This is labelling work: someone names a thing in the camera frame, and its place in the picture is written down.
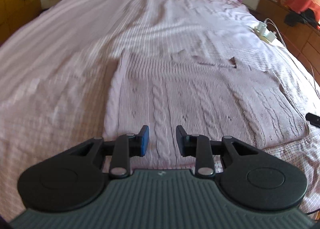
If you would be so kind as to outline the lilac cable knit cardigan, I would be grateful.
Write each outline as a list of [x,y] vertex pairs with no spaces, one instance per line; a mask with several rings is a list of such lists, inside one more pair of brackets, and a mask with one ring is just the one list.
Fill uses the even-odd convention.
[[133,53],[121,56],[108,93],[104,135],[108,139],[150,128],[145,160],[134,167],[191,168],[182,158],[176,127],[218,140],[236,137],[256,148],[305,138],[308,125],[271,70],[239,59],[178,61]]

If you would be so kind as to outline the wooden sideboard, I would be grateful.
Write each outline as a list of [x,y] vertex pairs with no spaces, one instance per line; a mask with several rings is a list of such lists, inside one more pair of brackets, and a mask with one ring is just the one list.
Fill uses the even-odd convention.
[[289,9],[273,0],[259,0],[256,9],[259,20],[270,18],[280,30],[287,49],[319,82],[319,30],[309,24],[296,24],[291,27],[284,23]]

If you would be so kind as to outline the white charger plug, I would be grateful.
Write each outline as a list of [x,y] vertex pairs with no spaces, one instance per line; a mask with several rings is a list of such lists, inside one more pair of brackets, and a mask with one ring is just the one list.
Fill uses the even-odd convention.
[[259,22],[259,24],[257,26],[257,31],[258,31],[259,35],[264,35],[266,30],[267,30],[266,22]]
[[268,34],[265,35],[265,38],[269,43],[272,43],[277,38],[276,32],[268,32]]

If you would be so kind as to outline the beige power strip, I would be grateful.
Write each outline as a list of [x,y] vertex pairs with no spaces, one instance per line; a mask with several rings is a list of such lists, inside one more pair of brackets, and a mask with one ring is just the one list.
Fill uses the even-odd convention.
[[261,32],[257,28],[254,28],[253,30],[260,40],[268,44],[273,43],[273,41],[276,39],[276,33],[271,32],[268,29],[266,29],[263,34],[261,34]]

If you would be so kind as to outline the black garment on sideboard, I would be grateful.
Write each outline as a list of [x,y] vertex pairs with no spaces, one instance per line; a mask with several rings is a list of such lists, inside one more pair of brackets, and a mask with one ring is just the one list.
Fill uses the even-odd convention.
[[319,28],[319,23],[316,20],[316,15],[314,11],[309,8],[300,14],[294,11],[290,11],[289,14],[286,15],[284,19],[284,23],[291,27],[294,27],[296,26],[296,24],[300,23],[300,24],[309,24],[313,28]]

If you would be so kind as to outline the pink checkered bed sheet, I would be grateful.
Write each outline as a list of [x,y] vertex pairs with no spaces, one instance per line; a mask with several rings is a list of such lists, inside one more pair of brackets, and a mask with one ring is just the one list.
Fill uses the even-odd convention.
[[[319,87],[280,42],[254,33],[236,0],[62,0],[1,47],[1,215],[24,210],[17,180],[28,167],[104,135],[108,93],[125,53],[169,60],[239,59],[271,70],[305,117]],[[319,209],[319,129],[264,148],[308,180],[302,211]]]

